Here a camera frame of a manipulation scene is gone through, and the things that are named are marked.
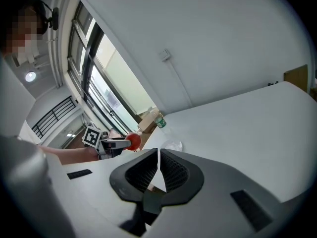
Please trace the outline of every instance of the metal railing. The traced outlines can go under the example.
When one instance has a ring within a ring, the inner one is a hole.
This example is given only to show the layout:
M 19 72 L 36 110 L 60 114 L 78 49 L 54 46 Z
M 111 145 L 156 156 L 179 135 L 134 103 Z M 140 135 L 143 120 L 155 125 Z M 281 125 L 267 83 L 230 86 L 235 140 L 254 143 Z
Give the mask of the metal railing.
M 34 133 L 41 139 L 59 120 L 75 108 L 71 96 L 48 111 L 33 127 Z

